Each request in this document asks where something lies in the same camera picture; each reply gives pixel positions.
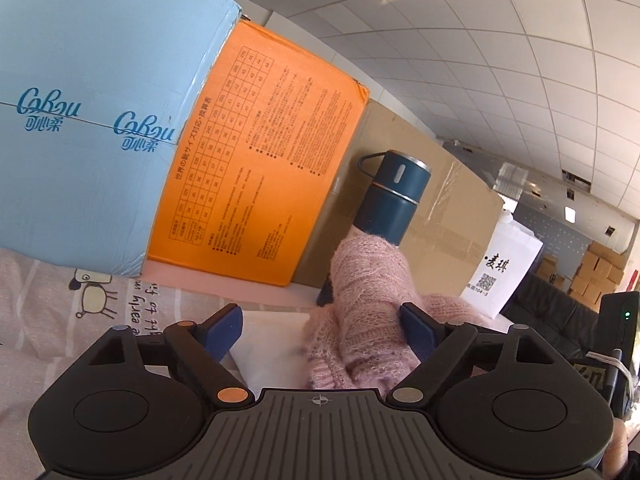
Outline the pink knitted sweater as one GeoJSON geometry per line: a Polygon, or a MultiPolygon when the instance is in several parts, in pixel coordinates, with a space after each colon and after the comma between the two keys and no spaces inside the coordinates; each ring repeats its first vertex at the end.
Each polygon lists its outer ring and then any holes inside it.
{"type": "Polygon", "coordinates": [[[304,328],[312,390],[390,393],[420,364],[399,321],[399,307],[406,302],[439,323],[492,323],[461,298],[420,295],[399,248],[374,235],[342,240],[331,260],[330,278],[333,301],[312,310],[304,328]]]}

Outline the white folded garment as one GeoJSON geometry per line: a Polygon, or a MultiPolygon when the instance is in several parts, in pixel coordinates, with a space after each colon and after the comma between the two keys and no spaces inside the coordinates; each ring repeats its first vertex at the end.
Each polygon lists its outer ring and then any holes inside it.
{"type": "Polygon", "coordinates": [[[308,387],[304,348],[308,320],[306,313],[243,311],[242,334],[230,356],[256,398],[264,389],[308,387]]]}

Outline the stacked cardboard boxes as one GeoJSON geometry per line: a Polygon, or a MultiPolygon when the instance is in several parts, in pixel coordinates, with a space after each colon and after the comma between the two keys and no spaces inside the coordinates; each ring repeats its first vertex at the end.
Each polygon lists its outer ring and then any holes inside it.
{"type": "Polygon", "coordinates": [[[568,284],[567,295],[570,298],[599,312],[602,298],[614,294],[623,281],[625,264],[622,254],[598,242],[591,242],[571,278],[559,274],[558,258],[552,255],[544,255],[535,275],[557,289],[568,284]]]}

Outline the black sofa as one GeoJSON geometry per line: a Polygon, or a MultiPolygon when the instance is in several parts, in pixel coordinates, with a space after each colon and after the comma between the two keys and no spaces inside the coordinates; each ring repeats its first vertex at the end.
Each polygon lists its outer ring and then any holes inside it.
{"type": "Polygon", "coordinates": [[[584,358],[593,349],[597,312],[533,273],[524,276],[501,314],[536,330],[565,359],[584,358]]]}

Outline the white tote bag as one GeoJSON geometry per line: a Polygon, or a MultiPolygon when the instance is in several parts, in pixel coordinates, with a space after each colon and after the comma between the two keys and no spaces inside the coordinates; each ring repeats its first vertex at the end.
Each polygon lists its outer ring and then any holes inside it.
{"type": "Polygon", "coordinates": [[[535,262],[542,241],[504,210],[461,298],[478,312],[496,318],[535,262]]]}

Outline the brown cardboard box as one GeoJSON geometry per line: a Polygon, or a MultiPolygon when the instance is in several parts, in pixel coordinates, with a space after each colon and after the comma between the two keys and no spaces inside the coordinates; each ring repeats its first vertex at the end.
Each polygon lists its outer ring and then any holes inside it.
{"type": "Polygon", "coordinates": [[[459,296],[485,255],[501,209],[497,193],[459,159],[371,101],[293,280],[323,286],[338,244],[366,233],[400,248],[419,292],[459,296]]]}

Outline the cartoon print storage bag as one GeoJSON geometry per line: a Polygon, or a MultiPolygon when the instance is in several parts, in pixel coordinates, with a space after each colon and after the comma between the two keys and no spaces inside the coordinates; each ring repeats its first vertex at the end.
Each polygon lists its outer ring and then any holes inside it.
{"type": "Polygon", "coordinates": [[[226,304],[243,311],[308,314],[311,291],[271,286],[237,290],[213,285],[124,278],[52,266],[5,249],[1,253],[1,475],[35,479],[42,471],[27,434],[36,400],[114,325],[155,334],[181,320],[202,322],[226,304]]]}

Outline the dark blue vacuum bottle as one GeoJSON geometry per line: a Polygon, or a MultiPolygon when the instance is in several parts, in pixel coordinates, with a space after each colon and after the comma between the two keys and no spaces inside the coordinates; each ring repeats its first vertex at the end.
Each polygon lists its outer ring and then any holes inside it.
{"type": "Polygon", "coordinates": [[[387,150],[353,157],[317,233],[320,292],[316,304],[333,301],[329,262],[338,244],[362,234],[398,246],[420,204],[431,168],[409,154],[387,150]]]}

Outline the orange printed box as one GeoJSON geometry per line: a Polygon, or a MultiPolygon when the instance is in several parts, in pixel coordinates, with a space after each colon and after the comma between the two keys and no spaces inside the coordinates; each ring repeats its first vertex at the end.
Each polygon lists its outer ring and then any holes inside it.
{"type": "Polygon", "coordinates": [[[183,128],[149,258],[288,284],[368,101],[349,74],[239,22],[183,128]]]}

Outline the light blue tissue box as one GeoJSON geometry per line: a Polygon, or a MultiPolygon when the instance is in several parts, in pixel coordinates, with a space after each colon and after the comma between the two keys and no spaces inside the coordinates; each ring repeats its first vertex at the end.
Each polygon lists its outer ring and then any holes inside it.
{"type": "Polygon", "coordinates": [[[136,276],[234,0],[1,0],[1,244],[136,276]]]}

